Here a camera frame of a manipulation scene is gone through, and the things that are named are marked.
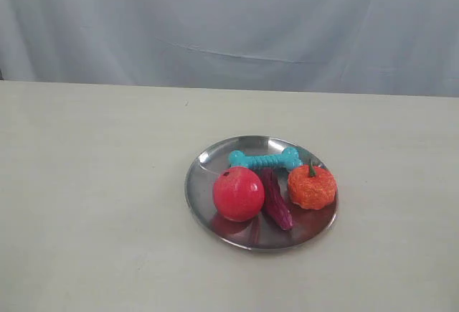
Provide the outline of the teal toy bone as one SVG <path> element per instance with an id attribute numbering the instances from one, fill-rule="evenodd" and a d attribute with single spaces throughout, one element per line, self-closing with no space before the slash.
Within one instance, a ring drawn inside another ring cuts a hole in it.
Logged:
<path id="1" fill-rule="evenodd" d="M 293 147 L 287 147 L 281 153 L 260 156 L 248 156 L 242 151 L 232 151 L 228 161 L 231 167 L 241 166 L 251 170 L 281 168 L 292 171 L 303 165 L 298 150 Z"/>

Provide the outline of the red apple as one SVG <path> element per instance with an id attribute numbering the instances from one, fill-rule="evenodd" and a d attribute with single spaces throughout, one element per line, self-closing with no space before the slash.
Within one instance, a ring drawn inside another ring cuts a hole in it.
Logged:
<path id="1" fill-rule="evenodd" d="M 264 201 L 264 186 L 260 178 L 243 166 L 227 169 L 214 182 L 214 205 L 218 213 L 230 221 L 252 219 L 260 212 Z"/>

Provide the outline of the purple toy bitter gourd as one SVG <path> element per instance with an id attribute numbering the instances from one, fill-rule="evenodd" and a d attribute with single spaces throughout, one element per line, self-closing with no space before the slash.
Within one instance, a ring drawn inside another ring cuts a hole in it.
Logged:
<path id="1" fill-rule="evenodd" d="M 263 211 L 279 228 L 289 231 L 293 228 L 293 217 L 280 192 L 278 176 L 273 169 L 264 168 L 259 172 L 265 191 Z"/>

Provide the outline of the orange toy pumpkin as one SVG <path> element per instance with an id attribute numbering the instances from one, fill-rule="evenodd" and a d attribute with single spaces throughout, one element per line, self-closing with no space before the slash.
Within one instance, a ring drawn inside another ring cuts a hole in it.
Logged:
<path id="1" fill-rule="evenodd" d="M 292 170 L 288 175 L 288 193 L 295 205 L 307 210 L 320 210 L 332 204 L 337 192 L 333 174 L 312 163 Z"/>

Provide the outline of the round stainless steel plate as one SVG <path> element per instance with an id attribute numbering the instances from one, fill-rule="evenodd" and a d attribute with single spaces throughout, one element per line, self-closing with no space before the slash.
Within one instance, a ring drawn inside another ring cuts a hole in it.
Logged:
<path id="1" fill-rule="evenodd" d="M 237 136 L 217 142 L 201 152 L 187 172 L 184 191 L 190 212 L 208 233 L 227 244 L 245 250 L 275 252 L 299 247 L 325 232 L 333 224 L 338 209 L 338 198 L 320 210 L 306 210 L 291 203 L 288 196 L 288 172 L 277 169 L 280 193 L 293 216 L 293 228 L 282 230 L 275 221 L 260 212 L 246 222 L 233 222 L 218 215 L 213 203 L 212 188 L 217 177 L 230 167 L 227 157 L 232 151 L 243 151 L 250 156 L 279 154 L 285 148 L 298 150 L 303 163 L 312 163 L 322 169 L 327 166 L 307 149 L 269 136 Z"/>

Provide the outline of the white backdrop cloth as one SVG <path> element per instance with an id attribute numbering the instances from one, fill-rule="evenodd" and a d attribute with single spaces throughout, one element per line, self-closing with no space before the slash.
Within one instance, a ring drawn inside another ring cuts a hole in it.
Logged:
<path id="1" fill-rule="evenodd" d="M 458 0 L 1 0 L 7 80 L 458 95 Z"/>

